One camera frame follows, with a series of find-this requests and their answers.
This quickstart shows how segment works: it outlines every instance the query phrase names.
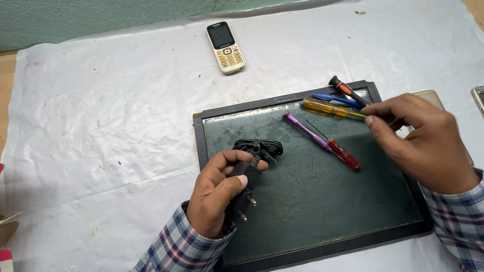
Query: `blue screwdriver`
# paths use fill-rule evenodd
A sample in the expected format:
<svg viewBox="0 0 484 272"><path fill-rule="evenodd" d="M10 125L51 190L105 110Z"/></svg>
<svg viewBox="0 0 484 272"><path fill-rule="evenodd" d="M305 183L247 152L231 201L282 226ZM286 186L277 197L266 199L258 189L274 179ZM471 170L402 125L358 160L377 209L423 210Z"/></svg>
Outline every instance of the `blue screwdriver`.
<svg viewBox="0 0 484 272"><path fill-rule="evenodd" d="M318 100L322 100L322 101L335 100L335 101L339 101L339 102L342 102L342 103L352 105L353 107L356 107L356 108L362 108L362 106L355 101L351 101L351 100L344 99L344 98L339 98L339 97L336 97L332 94L325 93L325 92L314 92L314 93L312 93L312 96L313 96L313 98L318 99Z"/></svg>

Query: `charger adapter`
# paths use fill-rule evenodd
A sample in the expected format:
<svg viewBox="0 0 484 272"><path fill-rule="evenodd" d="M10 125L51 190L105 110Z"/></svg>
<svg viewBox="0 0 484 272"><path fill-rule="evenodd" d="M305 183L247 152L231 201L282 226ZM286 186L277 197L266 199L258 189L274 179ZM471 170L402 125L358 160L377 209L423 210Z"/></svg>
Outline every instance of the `charger adapter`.
<svg viewBox="0 0 484 272"><path fill-rule="evenodd" d="M229 213L240 216L244 221L247 221L247 217L244 212L247 210L249 204L253 204L254 207L257 202L252 198L252 191L254 190L257 181L262 176L262 171L257 170L260 157L256 156L251 164L246 162L238 162L235 164L234 169L230 173L229 177L245 175L247 177L247 186L238 195L236 195L227 206L226 211Z"/></svg>

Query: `green mat surface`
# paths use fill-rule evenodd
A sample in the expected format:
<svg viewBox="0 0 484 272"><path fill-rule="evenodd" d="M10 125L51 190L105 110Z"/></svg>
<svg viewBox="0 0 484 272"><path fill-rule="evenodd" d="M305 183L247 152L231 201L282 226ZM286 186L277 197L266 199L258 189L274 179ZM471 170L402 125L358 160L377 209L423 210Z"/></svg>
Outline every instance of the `green mat surface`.
<svg viewBox="0 0 484 272"><path fill-rule="evenodd" d="M239 139L275 139L284 146L278 164L257 183L247 222L223 253L224 266L423 221L402 172L369 134L363 119L337 119L306 111L301 101L203 120L209 157ZM323 150L282 115L289 111L317 133L350 151L353 170Z"/></svg>

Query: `man's right hand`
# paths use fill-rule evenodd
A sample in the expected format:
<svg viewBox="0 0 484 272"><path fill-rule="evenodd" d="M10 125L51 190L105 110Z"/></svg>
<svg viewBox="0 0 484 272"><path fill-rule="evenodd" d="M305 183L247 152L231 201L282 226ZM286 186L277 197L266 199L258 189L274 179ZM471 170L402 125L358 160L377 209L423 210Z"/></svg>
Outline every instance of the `man's right hand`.
<svg viewBox="0 0 484 272"><path fill-rule="evenodd" d="M362 113L368 115L365 123L385 153L431 191L459 194L479 183L452 114L409 93L369 105ZM415 128L405 139L394 132L402 121L393 128L386 123L395 117Z"/></svg>

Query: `checkered shirt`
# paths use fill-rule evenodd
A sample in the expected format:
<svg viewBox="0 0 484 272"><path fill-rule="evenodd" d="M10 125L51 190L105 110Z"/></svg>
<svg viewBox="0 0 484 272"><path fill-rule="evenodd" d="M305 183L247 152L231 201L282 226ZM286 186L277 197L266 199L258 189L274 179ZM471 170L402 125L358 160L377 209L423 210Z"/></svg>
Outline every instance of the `checkered shirt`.
<svg viewBox="0 0 484 272"><path fill-rule="evenodd" d="M476 169L482 178L482 171ZM435 233L457 258L462 272L484 272L484 180L469 192L442 195L422 186Z"/></svg>
<svg viewBox="0 0 484 272"><path fill-rule="evenodd" d="M482 178L482 171L476 170ZM469 192L442 195L422 186L436 234L460 260L462 272L484 272L484 181ZM182 203L130 272L210 271L236 230L225 222L218 240L200 236L185 216Z"/></svg>
<svg viewBox="0 0 484 272"><path fill-rule="evenodd" d="M199 235L185 216L188 201L182 203L156 240L130 272L210 271L236 230L226 221L223 237L212 240Z"/></svg>

